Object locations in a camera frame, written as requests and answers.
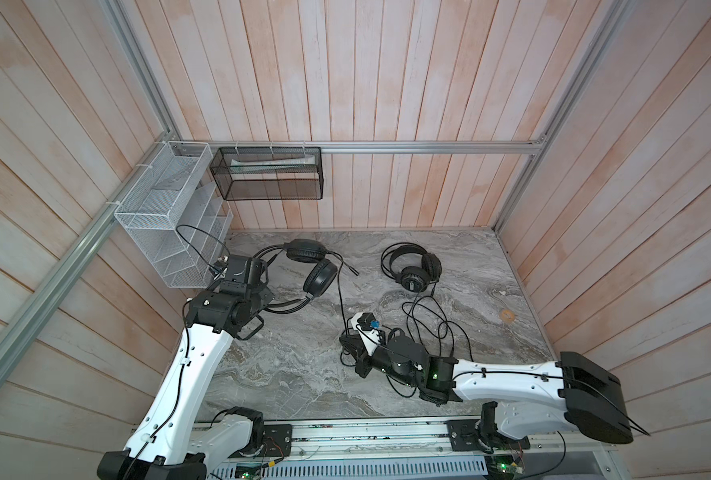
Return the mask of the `large black gaming headset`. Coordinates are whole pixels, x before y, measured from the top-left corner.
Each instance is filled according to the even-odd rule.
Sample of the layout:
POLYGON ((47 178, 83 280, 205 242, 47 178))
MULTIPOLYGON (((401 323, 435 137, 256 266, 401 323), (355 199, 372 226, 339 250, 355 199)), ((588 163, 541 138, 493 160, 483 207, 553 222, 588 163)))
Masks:
POLYGON ((267 275, 269 265, 284 252, 286 258, 297 263, 312 264, 307 278, 302 286, 304 297, 279 303, 271 303, 265 311, 276 315, 289 315, 303 310, 312 300, 325 294, 326 290, 340 276, 341 268, 346 265, 343 257, 322 243, 313 239, 297 238, 283 244, 271 245, 256 252, 252 258, 263 260, 265 256, 275 253, 271 260, 265 262, 263 274, 267 275))

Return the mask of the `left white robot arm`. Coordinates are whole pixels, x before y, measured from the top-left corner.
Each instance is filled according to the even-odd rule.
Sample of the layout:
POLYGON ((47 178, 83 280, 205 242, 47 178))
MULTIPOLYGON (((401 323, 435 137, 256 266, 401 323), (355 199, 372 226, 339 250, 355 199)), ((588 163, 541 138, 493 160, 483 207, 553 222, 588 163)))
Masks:
POLYGON ((204 479, 235 453, 265 452, 263 415, 247 407, 228 408, 203 436, 191 437, 219 362, 273 300, 264 260, 229 256, 220 267, 183 305, 181 340, 161 386, 123 450, 103 455, 99 478, 204 479))

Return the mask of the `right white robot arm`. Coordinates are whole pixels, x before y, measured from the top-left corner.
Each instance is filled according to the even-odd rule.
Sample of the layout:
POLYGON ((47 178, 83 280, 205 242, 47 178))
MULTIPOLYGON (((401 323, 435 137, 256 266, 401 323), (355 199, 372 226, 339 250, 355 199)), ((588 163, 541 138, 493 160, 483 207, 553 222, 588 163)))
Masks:
POLYGON ((473 431, 457 437, 485 453, 529 447, 543 433, 579 432, 615 445, 647 433, 627 413, 619 378, 577 352, 539 364, 485 364, 431 355, 409 336, 359 325, 339 342, 362 378, 379 371, 436 406, 480 401, 473 431))

